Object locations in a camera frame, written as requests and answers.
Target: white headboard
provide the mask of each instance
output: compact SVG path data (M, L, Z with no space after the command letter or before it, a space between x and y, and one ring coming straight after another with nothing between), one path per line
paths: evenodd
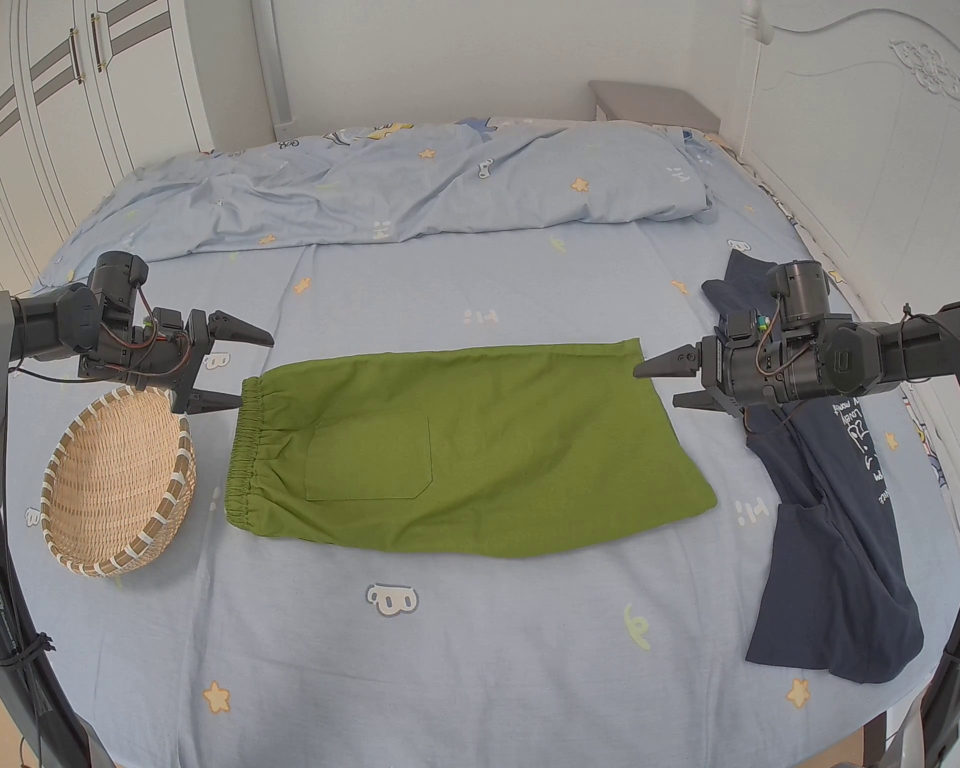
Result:
M870 319L959 301L960 2L744 0L741 22L720 133ZM918 392L960 469L956 379Z

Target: green shorts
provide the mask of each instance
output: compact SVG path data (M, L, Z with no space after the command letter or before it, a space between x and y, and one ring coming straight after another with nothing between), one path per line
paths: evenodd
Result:
M530 557L716 504L637 339L357 355L243 384L227 518L258 536Z

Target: wardrobe handle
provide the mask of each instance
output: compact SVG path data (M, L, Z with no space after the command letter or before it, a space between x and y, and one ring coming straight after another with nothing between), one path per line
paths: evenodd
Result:
M73 61L73 79L78 84L84 84L84 73L80 71L80 58L77 56L77 28L70 30L68 38L70 40L70 59Z
M97 37L97 19L99 18L98 13L90 14L90 33L93 35L93 56L97 60L97 71L103 72L107 65L100 58L100 38Z

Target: navy t-shirt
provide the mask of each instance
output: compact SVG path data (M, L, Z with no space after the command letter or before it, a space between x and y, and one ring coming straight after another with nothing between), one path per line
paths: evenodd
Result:
M705 282L704 293L721 318L752 308L772 316L774 266L733 251L724 279ZM823 397L783 413L789 420L750 406L744 419L747 446L781 501L747 661L893 680L920 653L924 631L863 410L855 397Z

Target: wicker basket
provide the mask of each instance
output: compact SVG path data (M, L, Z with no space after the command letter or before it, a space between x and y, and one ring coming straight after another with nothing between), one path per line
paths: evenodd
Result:
M187 420L166 393L120 387L67 427L40 492L50 553L83 576L146 565L177 533L197 471Z

